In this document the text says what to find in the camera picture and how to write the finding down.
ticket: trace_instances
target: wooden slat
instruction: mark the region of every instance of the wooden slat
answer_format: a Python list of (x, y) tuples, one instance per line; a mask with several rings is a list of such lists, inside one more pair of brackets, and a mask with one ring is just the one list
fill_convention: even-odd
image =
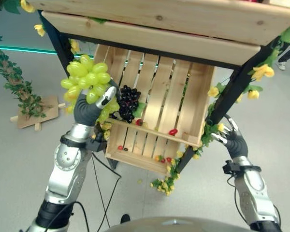
[(175, 136), (171, 136), (169, 134), (164, 134), (164, 133), (160, 133), (158, 131), (155, 131), (155, 130), (150, 130), (148, 128), (145, 128), (145, 127), (140, 127), (136, 124), (129, 124), (129, 123), (126, 123), (126, 122), (123, 122), (123, 121), (118, 121), (118, 120), (115, 120), (113, 118), (108, 118), (107, 121), (111, 122), (111, 123), (114, 123), (114, 124), (118, 124), (118, 125), (121, 125), (123, 127), (126, 127), (128, 126), (129, 128), (134, 128), (138, 131), (144, 131), (144, 132), (147, 132), (147, 133), (151, 133), (155, 136), (159, 136), (159, 137), (162, 137), (162, 138), (166, 138), (166, 139), (169, 139), (169, 140), (172, 140), (172, 141), (176, 141), (178, 143), (186, 143), (190, 146), (197, 146), (198, 144), (195, 144), (195, 143), (190, 143), (190, 142), (187, 142), (181, 138), (177, 138)]
[(211, 82), (212, 82), (212, 76), (214, 73), (214, 66), (207, 66), (206, 72), (204, 73), (203, 78), (199, 78), (200, 81), (202, 81), (202, 85), (199, 85), (199, 96), (198, 96), (198, 109), (195, 112), (193, 123), (191, 125), (191, 131), (193, 132), (193, 135), (197, 136), (199, 139), (197, 143), (201, 140), (201, 132), (202, 132), (202, 123), (204, 121), (205, 113), (207, 111), (207, 105), (209, 101), (209, 97), (207, 95), (207, 92), (210, 88)]
[[(105, 18), (250, 44), (266, 45), (290, 25), (290, 9), (241, 0), (28, 1), (36, 9)], [(122, 32), (116, 33), (113, 39)]]
[(162, 107), (168, 80), (170, 78), (172, 58), (161, 57), (150, 92), (149, 101), (145, 110), (144, 121), (148, 123), (148, 128), (154, 130), (159, 119), (159, 113)]
[(263, 3), (290, 8), (290, 0), (264, 0)]
[(176, 61), (170, 88), (165, 100), (159, 124), (158, 131), (161, 133), (168, 133), (175, 127), (175, 122), (179, 110), (179, 105), (182, 99), (189, 66), (190, 62), (183, 60)]
[(260, 46), (145, 28), (118, 22), (99, 24), (81, 16), (43, 12), (59, 31), (130, 44), (159, 51), (242, 65), (260, 50)]
[[(146, 54), (144, 57), (143, 66), (141, 69), (141, 73), (138, 79), (138, 82), (136, 84), (136, 88), (138, 91), (140, 91), (142, 94), (139, 98), (139, 102), (146, 102), (148, 91), (151, 87), (151, 80), (153, 78), (154, 72), (155, 72), (155, 66), (158, 61), (158, 56)], [(136, 137), (135, 145), (133, 152), (136, 154), (142, 154), (144, 143), (145, 143), (145, 137), (146, 133), (139, 131), (138, 135)], [(145, 156), (151, 156), (150, 153), (145, 152)]]
[(110, 75), (113, 80), (119, 84), (120, 78), (122, 76), (122, 71), (124, 70), (125, 61), (127, 58), (128, 50), (122, 48), (114, 48), (115, 57), (113, 65), (110, 69)]
[(176, 134), (176, 137), (182, 138), (184, 132), (191, 135), (199, 134), (199, 131), (193, 131), (191, 126), (195, 120), (195, 113), (200, 106), (200, 88), (202, 88), (205, 78), (211, 78), (211, 76), (205, 76), (207, 74), (207, 67), (207, 65), (198, 63), (193, 63), (192, 65), (188, 86), (178, 119), (178, 133)]
[(110, 150), (107, 154), (108, 158), (118, 160), (139, 168), (144, 168), (162, 175), (169, 175), (166, 171), (166, 164), (157, 162), (152, 158), (136, 155), (129, 151)]
[(133, 87), (136, 75), (139, 71), (142, 56), (142, 52), (131, 51), (120, 87), (123, 87), (124, 85)]
[(107, 53), (108, 46), (98, 44), (95, 55), (93, 56), (93, 62), (100, 63), (103, 62), (105, 59), (105, 55)]

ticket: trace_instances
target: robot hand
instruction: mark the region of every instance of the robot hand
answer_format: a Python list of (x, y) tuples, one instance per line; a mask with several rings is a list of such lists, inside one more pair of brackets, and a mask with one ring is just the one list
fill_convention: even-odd
[(225, 118), (228, 120), (232, 129), (224, 126), (223, 132), (220, 132), (219, 134), (212, 133), (212, 137), (218, 142), (225, 145), (232, 159), (239, 156), (247, 157), (248, 147), (245, 139), (243, 138), (241, 132), (238, 129), (237, 124), (228, 115), (225, 115)]

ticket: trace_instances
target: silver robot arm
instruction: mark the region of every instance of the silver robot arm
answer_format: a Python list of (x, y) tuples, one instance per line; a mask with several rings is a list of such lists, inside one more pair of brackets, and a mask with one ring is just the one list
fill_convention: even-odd
[(66, 232), (69, 218), (86, 176), (90, 153), (86, 141), (90, 136), (101, 110), (116, 95), (116, 87), (110, 87), (95, 104), (86, 102), (82, 92), (74, 108), (75, 124), (60, 139), (54, 153), (54, 169), (49, 178), (44, 201), (29, 232)]
[(260, 172), (248, 159), (248, 147), (235, 121), (225, 116), (232, 129), (224, 126), (220, 134), (212, 137), (222, 143), (232, 160), (227, 160), (224, 173), (235, 178), (235, 187), (240, 196), (240, 206), (247, 225), (259, 232), (281, 232), (273, 203), (267, 194), (267, 187)]

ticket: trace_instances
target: wooden board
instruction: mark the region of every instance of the wooden board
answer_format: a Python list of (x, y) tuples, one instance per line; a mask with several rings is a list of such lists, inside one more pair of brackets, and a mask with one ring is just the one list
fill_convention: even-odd
[(43, 12), (60, 32), (159, 51), (242, 65), (260, 46), (118, 22), (97, 23), (81, 16)]
[(290, 9), (241, 0), (28, 1), (37, 9), (51, 12), (104, 18), (249, 44), (266, 45), (290, 26)]
[(45, 122), (48, 120), (51, 120), (53, 118), (56, 118), (59, 116), (58, 113), (58, 98), (56, 95), (50, 95), (48, 97), (42, 98), (42, 102), (45, 105), (51, 106), (51, 108), (45, 108), (43, 111), (46, 114), (46, 117), (30, 117), (28, 120), (26, 120), (26, 116), (21, 113), (22, 109), (18, 109), (18, 121), (17, 121), (17, 127), (18, 128), (25, 128), (34, 124), (38, 124), (41, 122)]

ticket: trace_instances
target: wooden stand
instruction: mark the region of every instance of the wooden stand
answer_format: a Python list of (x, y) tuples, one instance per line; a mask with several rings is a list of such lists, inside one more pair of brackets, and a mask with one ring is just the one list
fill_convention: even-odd
[(17, 122), (17, 127), (20, 129), (34, 125), (35, 131), (41, 131), (42, 122), (58, 117), (59, 115), (58, 109), (64, 108), (66, 106), (65, 103), (58, 104), (58, 99), (56, 95), (51, 95), (46, 98), (42, 98), (42, 101), (45, 105), (51, 106), (51, 108), (46, 108), (44, 110), (46, 117), (30, 117), (27, 120), (26, 116), (21, 113), (21, 108), (19, 108), (18, 115), (10, 117), (10, 121)]

